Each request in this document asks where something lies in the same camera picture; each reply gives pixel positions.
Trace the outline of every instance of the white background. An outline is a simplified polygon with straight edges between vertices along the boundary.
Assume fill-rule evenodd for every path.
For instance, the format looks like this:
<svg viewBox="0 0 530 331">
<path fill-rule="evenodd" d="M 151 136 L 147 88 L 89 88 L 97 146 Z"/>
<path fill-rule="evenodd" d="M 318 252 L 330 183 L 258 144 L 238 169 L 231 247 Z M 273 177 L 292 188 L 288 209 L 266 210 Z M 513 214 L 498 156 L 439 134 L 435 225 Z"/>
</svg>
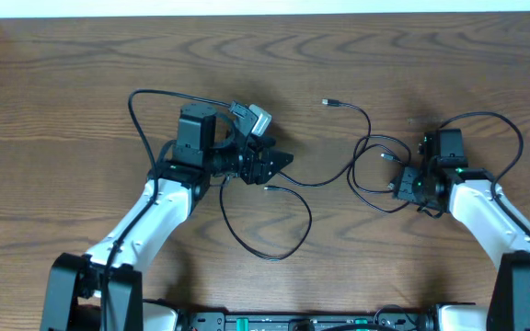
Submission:
<svg viewBox="0 0 530 331">
<path fill-rule="evenodd" d="M 530 0 L 0 0 L 0 18 L 530 11 Z"/>
</svg>

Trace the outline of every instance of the table surface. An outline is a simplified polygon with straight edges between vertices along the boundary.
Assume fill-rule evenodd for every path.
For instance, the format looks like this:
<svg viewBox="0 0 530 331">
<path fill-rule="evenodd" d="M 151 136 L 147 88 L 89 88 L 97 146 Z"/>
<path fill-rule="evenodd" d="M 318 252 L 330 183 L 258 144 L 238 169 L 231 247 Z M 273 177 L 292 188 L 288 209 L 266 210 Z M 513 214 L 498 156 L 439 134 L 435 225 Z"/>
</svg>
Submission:
<svg viewBox="0 0 530 331">
<path fill-rule="evenodd" d="M 0 330 L 34 329 L 53 260 L 86 251 L 141 193 L 150 165 L 126 108 L 139 87 L 262 106 L 269 134 L 295 155 L 287 173 L 305 182 L 336 174 L 365 132 L 360 114 L 323 97 L 367 109 L 374 133 L 413 149 L 442 120 L 499 112 L 524 134 L 501 183 L 530 219 L 530 14 L 0 20 Z M 155 149 L 176 137 L 184 103 L 136 100 Z M 457 124 L 472 166 L 497 173 L 514 157 L 499 120 Z M 356 166 L 368 188 L 398 172 L 379 153 Z M 489 302 L 496 270 L 461 223 L 373 211 L 345 181 L 296 189 L 314 225 L 279 263 L 235 241 L 210 190 L 157 255 L 145 297 L 269 312 Z M 271 253 L 305 230 L 304 207 L 280 192 L 235 180 L 225 204 L 240 235 Z"/>
</svg>

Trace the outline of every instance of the wooden tabletop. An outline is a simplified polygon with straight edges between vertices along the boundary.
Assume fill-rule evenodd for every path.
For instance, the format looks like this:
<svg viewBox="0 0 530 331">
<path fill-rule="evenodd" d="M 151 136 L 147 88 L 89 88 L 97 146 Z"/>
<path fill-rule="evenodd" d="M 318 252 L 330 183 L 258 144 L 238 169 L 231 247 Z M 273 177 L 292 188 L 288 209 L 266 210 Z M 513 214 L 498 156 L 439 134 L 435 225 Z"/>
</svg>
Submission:
<svg viewBox="0 0 530 331">
<path fill-rule="evenodd" d="M 335 175 L 364 134 L 360 114 L 325 108 L 323 97 L 365 108 L 374 133 L 413 150 L 442 120 L 499 112 L 525 137 L 501 184 L 530 219 L 530 14 L 0 20 L 0 330 L 34 329 L 54 259 L 85 252 L 142 192 L 150 165 L 126 108 L 139 87 L 262 106 L 268 133 L 295 155 L 287 173 L 305 182 Z M 136 100 L 155 149 L 176 137 L 185 103 Z M 472 166 L 498 173 L 516 153 L 499 120 L 456 124 Z M 356 167 L 368 188 L 398 172 L 379 153 Z M 270 312 L 490 301 L 496 270 L 461 223 L 412 207 L 373 211 L 345 181 L 272 180 L 303 194 L 314 215 L 305 244 L 280 263 L 235 241 L 210 190 L 156 257 L 145 297 Z M 240 235 L 271 253 L 305 230 L 298 200 L 239 179 L 225 205 Z"/>
</svg>

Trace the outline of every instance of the wooden table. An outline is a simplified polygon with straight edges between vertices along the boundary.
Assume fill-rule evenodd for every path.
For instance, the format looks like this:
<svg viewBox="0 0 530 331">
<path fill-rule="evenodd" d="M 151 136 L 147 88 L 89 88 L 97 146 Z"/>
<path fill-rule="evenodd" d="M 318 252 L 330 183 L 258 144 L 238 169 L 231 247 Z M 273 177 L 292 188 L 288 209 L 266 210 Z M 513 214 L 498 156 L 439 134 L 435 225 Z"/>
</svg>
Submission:
<svg viewBox="0 0 530 331">
<path fill-rule="evenodd" d="M 367 109 L 374 133 L 413 149 L 442 120 L 499 112 L 525 136 L 501 183 L 530 219 L 530 14 L 0 20 L 0 330 L 34 329 L 53 260 L 86 251 L 141 193 L 150 165 L 126 108 L 139 87 L 262 106 L 269 134 L 295 154 L 287 173 L 306 182 L 334 175 L 364 134 L 360 114 L 323 97 Z M 184 103 L 136 100 L 155 148 L 176 137 Z M 497 173 L 516 153 L 496 119 L 458 125 L 472 166 Z M 398 166 L 377 151 L 357 171 L 384 188 Z M 213 189 L 158 254 L 145 296 L 274 312 L 489 302 L 496 271 L 450 216 L 378 213 L 344 177 L 297 191 L 315 221 L 293 257 L 265 262 L 240 247 Z M 271 253 L 305 229 L 304 207 L 279 192 L 236 180 L 225 203 L 241 236 Z"/>
</svg>

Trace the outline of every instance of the white wall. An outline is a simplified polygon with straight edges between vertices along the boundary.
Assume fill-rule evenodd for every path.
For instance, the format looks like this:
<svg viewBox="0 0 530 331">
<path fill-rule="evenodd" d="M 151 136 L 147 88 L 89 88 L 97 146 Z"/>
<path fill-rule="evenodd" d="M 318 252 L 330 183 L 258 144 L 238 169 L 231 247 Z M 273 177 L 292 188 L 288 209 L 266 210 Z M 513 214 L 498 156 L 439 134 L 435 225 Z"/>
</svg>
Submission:
<svg viewBox="0 0 530 331">
<path fill-rule="evenodd" d="M 0 0 L 0 18 L 530 11 L 530 0 Z"/>
</svg>

